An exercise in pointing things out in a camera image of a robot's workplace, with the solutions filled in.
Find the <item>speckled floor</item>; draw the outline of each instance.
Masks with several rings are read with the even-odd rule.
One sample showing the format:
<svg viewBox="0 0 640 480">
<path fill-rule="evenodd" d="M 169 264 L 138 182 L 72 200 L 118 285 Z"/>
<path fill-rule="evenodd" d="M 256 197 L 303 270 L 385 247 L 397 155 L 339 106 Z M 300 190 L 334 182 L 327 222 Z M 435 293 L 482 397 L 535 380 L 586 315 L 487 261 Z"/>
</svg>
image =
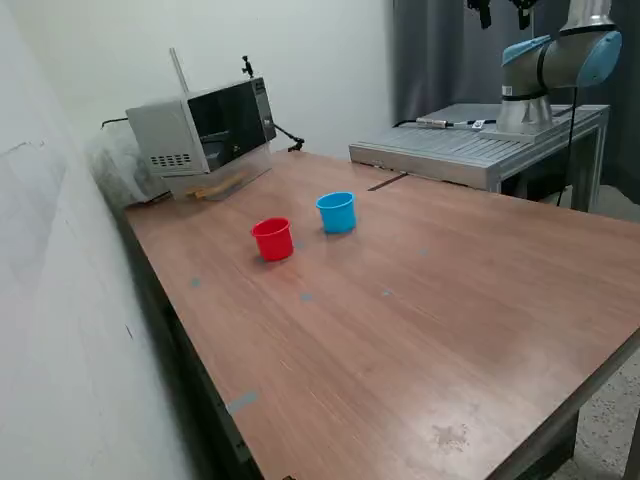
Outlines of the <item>speckled floor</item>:
<svg viewBox="0 0 640 480">
<path fill-rule="evenodd" d="M 570 204 L 570 194 L 562 205 Z M 640 206 L 611 187 L 602 187 L 596 213 L 640 222 Z M 619 480 L 624 473 L 640 409 L 640 351 L 631 357 L 580 411 L 572 461 L 553 480 Z"/>
</svg>

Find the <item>red cup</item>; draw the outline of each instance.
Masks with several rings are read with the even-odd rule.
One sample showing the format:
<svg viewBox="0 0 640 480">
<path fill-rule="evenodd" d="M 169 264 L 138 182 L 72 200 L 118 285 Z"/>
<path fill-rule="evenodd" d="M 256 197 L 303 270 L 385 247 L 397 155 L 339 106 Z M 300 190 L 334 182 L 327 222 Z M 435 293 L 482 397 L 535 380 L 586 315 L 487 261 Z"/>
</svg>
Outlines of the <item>red cup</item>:
<svg viewBox="0 0 640 480">
<path fill-rule="evenodd" d="M 267 262 L 282 260 L 293 253 L 291 223 L 283 217 L 274 217 L 256 224 L 251 229 L 258 243 L 260 255 Z"/>
</svg>

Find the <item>blue cup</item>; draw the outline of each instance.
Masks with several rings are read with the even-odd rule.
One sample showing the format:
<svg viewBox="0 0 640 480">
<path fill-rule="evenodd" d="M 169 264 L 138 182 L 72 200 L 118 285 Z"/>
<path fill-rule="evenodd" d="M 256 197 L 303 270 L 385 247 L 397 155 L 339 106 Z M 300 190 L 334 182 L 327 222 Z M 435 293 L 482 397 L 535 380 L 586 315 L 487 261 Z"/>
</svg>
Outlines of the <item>blue cup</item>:
<svg viewBox="0 0 640 480">
<path fill-rule="evenodd" d="M 316 207 L 322 215 L 326 233 L 345 233 L 356 226 L 356 196 L 351 192 L 335 192 L 320 197 Z"/>
</svg>

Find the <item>plastic cup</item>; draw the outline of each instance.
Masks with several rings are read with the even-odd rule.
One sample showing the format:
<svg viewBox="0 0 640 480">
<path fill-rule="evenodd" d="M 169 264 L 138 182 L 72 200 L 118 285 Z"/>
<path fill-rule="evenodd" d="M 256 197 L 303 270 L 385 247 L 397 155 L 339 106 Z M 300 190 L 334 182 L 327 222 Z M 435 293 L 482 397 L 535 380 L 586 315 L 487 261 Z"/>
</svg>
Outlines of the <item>plastic cup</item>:
<svg viewBox="0 0 640 480">
<path fill-rule="evenodd" d="M 316 201 L 326 233 L 345 233 L 354 229 L 355 198 L 351 192 L 334 192 Z"/>
<path fill-rule="evenodd" d="M 293 253 L 291 223 L 283 217 L 274 217 L 256 224 L 251 229 L 260 255 L 267 262 L 289 257 Z"/>
</svg>

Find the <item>white wall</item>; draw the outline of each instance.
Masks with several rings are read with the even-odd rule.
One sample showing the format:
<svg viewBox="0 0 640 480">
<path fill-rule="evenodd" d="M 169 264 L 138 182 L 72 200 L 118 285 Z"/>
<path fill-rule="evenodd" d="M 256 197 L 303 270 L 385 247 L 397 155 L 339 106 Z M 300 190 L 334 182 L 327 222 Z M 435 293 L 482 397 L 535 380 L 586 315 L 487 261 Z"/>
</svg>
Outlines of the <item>white wall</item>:
<svg viewBox="0 0 640 480">
<path fill-rule="evenodd" d="M 249 55 L 276 122 L 309 151 L 348 158 L 391 124 L 391 0 L 6 1 L 81 138 L 180 91 L 171 46 L 191 90 L 242 78 Z"/>
<path fill-rule="evenodd" d="M 2 2 L 0 63 L 0 478 L 194 478 L 118 233 Z"/>
</svg>

